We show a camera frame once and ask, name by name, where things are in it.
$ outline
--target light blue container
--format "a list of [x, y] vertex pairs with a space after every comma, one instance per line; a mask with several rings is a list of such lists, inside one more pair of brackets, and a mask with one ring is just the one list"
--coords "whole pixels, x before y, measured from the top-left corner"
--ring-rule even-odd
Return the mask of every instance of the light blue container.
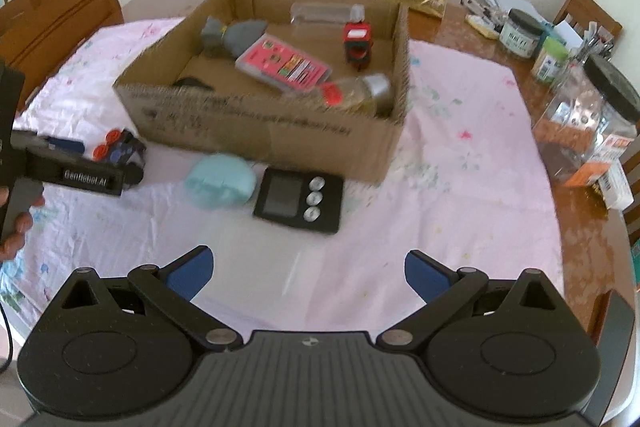
[[239, 206], [251, 199], [257, 179], [239, 156], [214, 154], [199, 161], [184, 181], [187, 193], [200, 208]]

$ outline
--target black cable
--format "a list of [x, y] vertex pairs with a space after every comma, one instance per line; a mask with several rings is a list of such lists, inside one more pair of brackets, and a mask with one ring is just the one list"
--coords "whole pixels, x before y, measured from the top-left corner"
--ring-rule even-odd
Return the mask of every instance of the black cable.
[[2, 313], [2, 318], [4, 318], [4, 325], [6, 327], [6, 334], [9, 338], [9, 356], [6, 359], [6, 362], [0, 366], [0, 375], [5, 373], [7, 369], [11, 366], [11, 362], [14, 359], [14, 338], [11, 336], [11, 328], [9, 327], [9, 319], [6, 317], [6, 313], [4, 313], [4, 308], [2, 308], [2, 302], [0, 302], [0, 313]]

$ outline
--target glass jar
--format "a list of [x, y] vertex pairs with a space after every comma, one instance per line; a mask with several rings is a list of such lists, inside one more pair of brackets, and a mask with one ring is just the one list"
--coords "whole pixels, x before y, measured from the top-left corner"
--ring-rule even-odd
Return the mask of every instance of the glass jar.
[[517, 57], [531, 58], [544, 32], [542, 25], [531, 15], [514, 8], [504, 23], [499, 41]]
[[531, 73], [543, 84], [553, 84], [566, 64], [569, 51], [559, 41], [547, 37]]
[[640, 96], [612, 64], [597, 55], [572, 64], [533, 129], [551, 179], [591, 185], [636, 137]]
[[367, 116], [388, 116], [394, 103], [391, 83], [382, 73], [323, 82], [309, 92], [295, 95], [295, 100], [309, 109], [335, 107]]

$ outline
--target human hand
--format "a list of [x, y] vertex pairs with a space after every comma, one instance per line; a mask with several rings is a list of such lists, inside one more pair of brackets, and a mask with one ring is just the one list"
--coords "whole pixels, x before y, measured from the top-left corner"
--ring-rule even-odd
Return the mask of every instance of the human hand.
[[[6, 204], [9, 200], [9, 189], [0, 187], [0, 206]], [[43, 206], [44, 198], [40, 198], [33, 206]], [[15, 220], [15, 233], [6, 238], [5, 242], [0, 245], [0, 263], [2, 261], [11, 261], [15, 258], [18, 250], [24, 247], [24, 235], [31, 230], [33, 226], [33, 218], [28, 212], [20, 214]]]

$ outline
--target gray stuffed toy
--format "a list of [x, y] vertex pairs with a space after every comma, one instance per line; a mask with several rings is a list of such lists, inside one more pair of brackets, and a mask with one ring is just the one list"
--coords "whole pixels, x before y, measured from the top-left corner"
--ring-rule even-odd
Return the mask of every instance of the gray stuffed toy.
[[238, 58], [264, 34], [266, 29], [265, 21], [249, 20], [226, 26], [209, 16], [200, 33], [202, 49], [207, 55], [212, 55], [222, 46], [233, 58]]

